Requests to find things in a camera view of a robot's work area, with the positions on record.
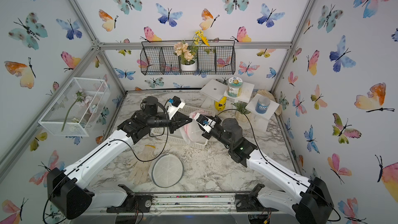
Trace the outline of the white mesh laundry bag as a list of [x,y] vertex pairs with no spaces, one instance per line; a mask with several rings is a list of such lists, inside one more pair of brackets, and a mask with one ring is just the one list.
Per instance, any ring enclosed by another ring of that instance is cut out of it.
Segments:
[[183,172],[183,162],[177,156],[166,153],[153,160],[149,177],[157,187],[169,188],[181,180]]

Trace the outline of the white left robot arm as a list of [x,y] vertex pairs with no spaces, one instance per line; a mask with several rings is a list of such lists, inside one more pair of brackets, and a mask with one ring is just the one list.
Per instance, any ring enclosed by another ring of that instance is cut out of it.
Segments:
[[165,105],[156,97],[142,101],[141,109],[117,126],[109,138],[65,169],[52,169],[47,177],[48,200],[68,220],[76,219],[92,208],[120,207],[133,194],[123,186],[96,192],[88,186],[92,179],[119,154],[132,148],[147,136],[152,128],[164,128],[168,133],[192,122],[179,112],[183,99],[174,96]]

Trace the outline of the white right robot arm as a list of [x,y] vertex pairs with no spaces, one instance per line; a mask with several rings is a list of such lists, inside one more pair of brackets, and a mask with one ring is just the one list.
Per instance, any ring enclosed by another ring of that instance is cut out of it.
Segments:
[[266,156],[260,148],[243,136],[243,130],[234,118],[197,114],[195,120],[206,139],[215,138],[227,149],[236,163],[252,169],[276,184],[280,191],[259,186],[252,192],[265,208],[292,215],[301,224],[326,224],[334,211],[334,204],[325,182],[315,177],[301,176]]

